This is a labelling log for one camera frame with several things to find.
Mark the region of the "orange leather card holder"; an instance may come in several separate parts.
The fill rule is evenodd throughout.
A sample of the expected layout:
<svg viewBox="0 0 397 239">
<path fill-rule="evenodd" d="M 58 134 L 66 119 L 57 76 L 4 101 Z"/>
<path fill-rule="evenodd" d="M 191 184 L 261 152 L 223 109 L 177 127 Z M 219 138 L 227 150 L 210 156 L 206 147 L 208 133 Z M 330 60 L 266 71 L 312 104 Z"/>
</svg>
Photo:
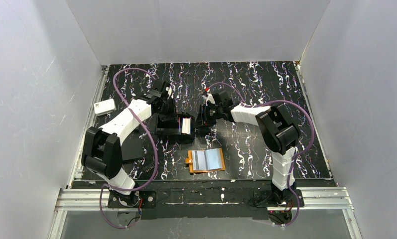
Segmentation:
<svg viewBox="0 0 397 239">
<path fill-rule="evenodd" d="M 190 173 L 225 171 L 224 156 L 221 148 L 189 150 L 186 164 Z"/>
</svg>

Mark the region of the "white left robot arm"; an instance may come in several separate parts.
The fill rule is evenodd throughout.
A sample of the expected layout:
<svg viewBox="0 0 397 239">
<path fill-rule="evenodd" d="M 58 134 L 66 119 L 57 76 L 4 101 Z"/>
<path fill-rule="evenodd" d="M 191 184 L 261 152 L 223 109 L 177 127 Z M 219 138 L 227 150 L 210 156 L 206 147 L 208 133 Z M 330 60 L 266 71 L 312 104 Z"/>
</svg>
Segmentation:
<svg viewBox="0 0 397 239">
<path fill-rule="evenodd" d="M 83 167 L 100 176 L 110 189 L 122 195 L 136 191 L 134 180 L 123 169 L 122 144 L 138 126 L 152 138 L 144 121 L 153 114 L 169 112 L 170 98 L 170 83 L 156 80 L 110 122 L 88 128 L 82 151 Z"/>
</svg>

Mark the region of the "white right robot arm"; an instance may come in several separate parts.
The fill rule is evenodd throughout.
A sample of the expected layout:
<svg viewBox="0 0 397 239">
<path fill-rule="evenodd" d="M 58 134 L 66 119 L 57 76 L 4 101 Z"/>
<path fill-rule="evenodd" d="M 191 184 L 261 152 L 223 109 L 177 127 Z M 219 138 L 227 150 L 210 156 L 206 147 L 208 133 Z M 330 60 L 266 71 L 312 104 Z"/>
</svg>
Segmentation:
<svg viewBox="0 0 397 239">
<path fill-rule="evenodd" d="M 197 133 L 207 133 L 219 119 L 258 126 L 266 146 L 272 151 L 272 185 L 284 191 L 294 184 L 292 157 L 300 131 L 283 104 L 252 107 L 235 103 L 224 90 L 214 94 L 204 92 L 203 98 L 205 102 L 200 105 L 195 122 Z"/>
</svg>

